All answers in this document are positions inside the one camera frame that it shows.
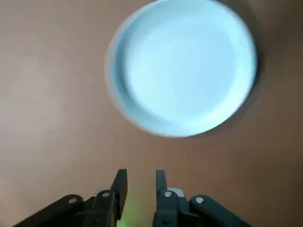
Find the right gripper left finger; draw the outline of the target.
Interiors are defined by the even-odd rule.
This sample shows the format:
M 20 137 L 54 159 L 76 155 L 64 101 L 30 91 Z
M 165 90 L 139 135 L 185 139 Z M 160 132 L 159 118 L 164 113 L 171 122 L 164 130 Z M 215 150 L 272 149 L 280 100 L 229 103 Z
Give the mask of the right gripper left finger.
M 84 200 L 70 194 L 20 221 L 17 227 L 115 227 L 121 219 L 128 181 L 127 170 L 118 170 L 108 190 Z

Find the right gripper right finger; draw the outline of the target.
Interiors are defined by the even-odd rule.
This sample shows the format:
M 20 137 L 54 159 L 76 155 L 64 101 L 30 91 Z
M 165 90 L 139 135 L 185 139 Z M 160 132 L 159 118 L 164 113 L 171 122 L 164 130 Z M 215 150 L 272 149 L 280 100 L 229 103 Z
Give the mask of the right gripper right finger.
M 165 171 L 156 171 L 154 227 L 249 227 L 250 224 L 206 195 L 187 200 L 182 190 L 167 187 Z

